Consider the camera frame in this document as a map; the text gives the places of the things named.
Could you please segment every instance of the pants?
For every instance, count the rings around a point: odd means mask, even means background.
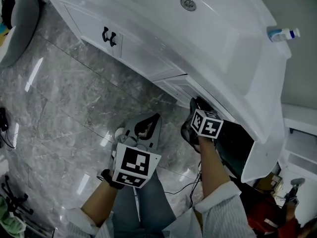
[[[140,220],[133,187],[125,186],[117,194],[112,211],[115,238],[161,238],[162,230],[176,220],[167,201],[158,174],[137,189]]]

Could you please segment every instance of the bottle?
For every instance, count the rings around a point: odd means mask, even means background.
[[[289,30],[288,28],[275,29],[268,31],[267,35],[272,42],[282,42],[286,40],[291,40],[294,39],[295,36],[301,37],[298,28],[295,28],[294,30]]]

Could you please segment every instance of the cabinet handle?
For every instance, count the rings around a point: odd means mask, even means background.
[[[111,33],[110,39],[106,38],[106,41],[110,41],[110,46],[113,47],[116,45],[116,43],[113,42],[113,38],[116,36],[114,32]]]
[[[109,29],[108,29],[107,27],[104,27],[104,31],[103,31],[103,34],[102,34],[104,42],[107,42],[107,41],[109,40],[108,38],[106,38],[106,32],[107,32],[108,30],[109,30]]]

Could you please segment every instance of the metal drain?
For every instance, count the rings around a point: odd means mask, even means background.
[[[183,8],[188,11],[196,10],[196,4],[193,0],[181,0],[180,3],[183,6]]]

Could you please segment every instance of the tile floor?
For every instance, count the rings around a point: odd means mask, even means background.
[[[0,69],[0,106],[8,110],[8,137],[16,145],[0,149],[10,179],[29,195],[32,218],[61,236],[65,210],[80,207],[98,186],[96,173],[108,166],[115,130],[137,114],[163,118],[157,171],[165,191],[176,192],[196,177],[200,156],[180,135],[189,111],[122,63],[82,45],[50,4],[22,57]],[[84,174],[90,178],[79,194]],[[167,194],[176,216],[190,190]],[[198,187],[195,200],[201,194]]]

